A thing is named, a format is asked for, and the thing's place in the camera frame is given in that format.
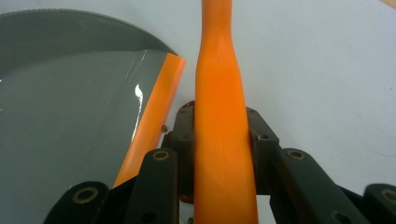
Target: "orange plastic strip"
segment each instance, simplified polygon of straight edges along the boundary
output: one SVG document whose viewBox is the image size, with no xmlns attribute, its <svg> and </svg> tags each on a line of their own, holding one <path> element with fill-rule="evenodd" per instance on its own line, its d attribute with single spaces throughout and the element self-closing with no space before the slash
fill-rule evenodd
<svg viewBox="0 0 396 224">
<path fill-rule="evenodd" d="M 175 96 L 184 64 L 185 61 L 182 58 L 167 54 L 142 119 L 137 126 L 134 139 L 120 168 L 114 188 L 136 176 L 146 153 L 157 147 L 161 136 L 161 127 L 165 123 Z"/>
<path fill-rule="evenodd" d="M 396 0 L 381 0 L 381 2 L 387 4 L 390 7 L 396 9 Z"/>
<path fill-rule="evenodd" d="M 194 223 L 258 223 L 231 0 L 203 0 L 196 70 Z"/>
</svg>

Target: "metal rivet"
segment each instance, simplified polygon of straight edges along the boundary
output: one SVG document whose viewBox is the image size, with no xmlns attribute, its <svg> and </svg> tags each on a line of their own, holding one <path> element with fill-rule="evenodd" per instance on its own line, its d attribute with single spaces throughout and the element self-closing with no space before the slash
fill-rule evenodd
<svg viewBox="0 0 396 224">
<path fill-rule="evenodd" d="M 388 201 L 390 201 L 391 203 L 396 204 L 396 191 L 391 190 L 391 189 L 383 189 L 383 190 L 381 190 L 381 194 Z"/>
<path fill-rule="evenodd" d="M 168 132 L 168 127 L 166 127 L 166 125 L 163 125 L 163 126 L 161 127 L 161 131 L 162 131 L 163 133 Z"/>
<path fill-rule="evenodd" d="M 94 187 L 87 187 L 84 189 L 80 189 L 73 195 L 73 202 L 74 203 L 88 203 L 92 201 L 96 196 L 99 194 L 97 188 Z"/>
<path fill-rule="evenodd" d="M 297 161 L 303 161 L 305 159 L 305 154 L 296 150 L 289 150 L 288 156 Z"/>
<path fill-rule="evenodd" d="M 167 151 L 158 150 L 152 155 L 152 157 L 156 161 L 164 161 L 164 160 L 168 159 L 169 153 Z"/>
</svg>

